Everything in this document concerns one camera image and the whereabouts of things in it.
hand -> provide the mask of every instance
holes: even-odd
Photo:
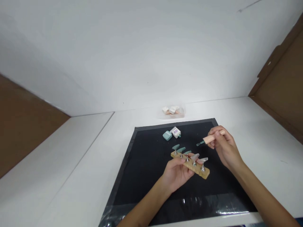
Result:
[[[179,157],[170,160],[161,176],[161,182],[167,187],[170,193],[176,191],[194,175],[193,171],[183,165],[184,162],[185,159]]]
[[[222,129],[225,131],[225,135],[223,136],[219,133]],[[209,131],[208,135],[214,135],[216,138],[208,146],[212,149],[216,148],[221,162],[230,171],[233,172],[244,164],[234,138],[224,127],[214,127]]]

clear plastic box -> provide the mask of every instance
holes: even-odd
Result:
[[[175,114],[165,114],[162,110],[163,107],[167,107],[170,109],[172,106],[178,106],[179,109],[176,110]],[[177,119],[177,118],[184,118],[185,117],[185,104],[171,104],[166,106],[161,106],[157,110],[157,115],[159,119]]]

black fabric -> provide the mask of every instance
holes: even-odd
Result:
[[[174,126],[181,131],[181,138],[166,141],[162,135]],[[206,180],[197,174],[190,178],[164,203],[150,225],[256,212],[217,152],[204,144],[196,146],[214,126],[216,120],[208,119],[135,128],[99,226],[116,226],[148,193],[172,159],[170,153],[176,144],[199,153],[199,158],[208,157],[205,167],[210,174]]]

white board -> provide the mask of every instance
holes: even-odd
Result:
[[[215,118],[234,136],[243,160],[279,202],[294,217],[303,216],[303,182],[298,181],[303,179],[302,144],[248,97],[192,103],[186,107],[185,118],[176,120],[157,119],[154,108],[116,112],[38,226],[98,226],[134,127],[209,118]],[[259,214],[247,213],[167,226],[194,223],[218,227],[259,221]]]
[[[35,226],[111,116],[70,118],[2,177],[0,225]]]
[[[70,116],[247,96],[303,11],[254,2],[1,0],[0,71]]]

white wall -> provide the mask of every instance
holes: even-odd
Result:
[[[0,72],[71,116],[248,95],[301,0],[2,0]]]

